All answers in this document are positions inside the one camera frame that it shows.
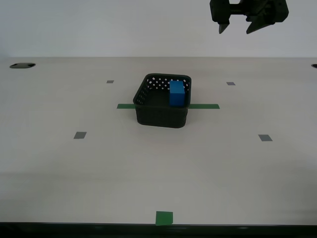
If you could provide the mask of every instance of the green tape strip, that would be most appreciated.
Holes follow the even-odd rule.
[[[117,109],[135,109],[134,104],[118,104]],[[220,109],[218,104],[191,104],[189,109]]]
[[[189,109],[220,109],[218,104],[191,104]]]
[[[135,109],[134,104],[118,104],[117,109]]]
[[[157,212],[155,225],[156,226],[168,226],[173,224],[172,212]]]

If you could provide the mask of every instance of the white table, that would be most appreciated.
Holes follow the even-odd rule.
[[[147,224],[171,211],[174,224],[317,225],[316,62],[2,61],[0,222]],[[189,110],[181,129],[139,125],[116,107],[153,72],[190,76],[192,103],[220,110]]]

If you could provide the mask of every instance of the plastic basket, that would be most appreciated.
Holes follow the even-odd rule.
[[[184,84],[183,107],[175,108],[169,105],[169,82],[172,80],[182,81]],[[172,128],[183,127],[190,105],[191,84],[192,79],[186,75],[148,74],[133,99],[138,123]]]

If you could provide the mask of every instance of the basket rim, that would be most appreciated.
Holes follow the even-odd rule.
[[[162,107],[162,106],[146,106],[146,105],[140,105],[138,103],[136,103],[136,100],[137,100],[137,97],[140,93],[140,91],[142,90],[142,87],[143,87],[143,84],[146,82],[147,78],[150,77],[150,76],[153,76],[153,75],[158,75],[158,76],[162,76],[162,75],[165,75],[165,76],[170,76],[170,77],[173,77],[173,76],[178,76],[178,77],[184,77],[184,78],[187,78],[190,82],[190,85],[189,85],[189,91],[188,91],[188,94],[189,94],[189,100],[188,100],[188,104],[185,106],[185,107],[179,107],[179,108],[171,108],[173,110],[183,110],[183,109],[186,109],[186,108],[189,108],[190,106],[190,101],[191,101],[191,91],[192,91],[192,78],[187,76],[187,75],[183,75],[183,74],[167,74],[167,73],[149,73],[145,76],[145,78],[143,79],[137,93],[135,94],[134,98],[133,98],[133,104],[137,107],[142,107],[142,108],[164,108],[166,109],[166,107]]]

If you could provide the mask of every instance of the blue block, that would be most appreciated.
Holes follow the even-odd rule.
[[[183,107],[185,105],[185,89],[183,81],[169,82],[169,105]]]

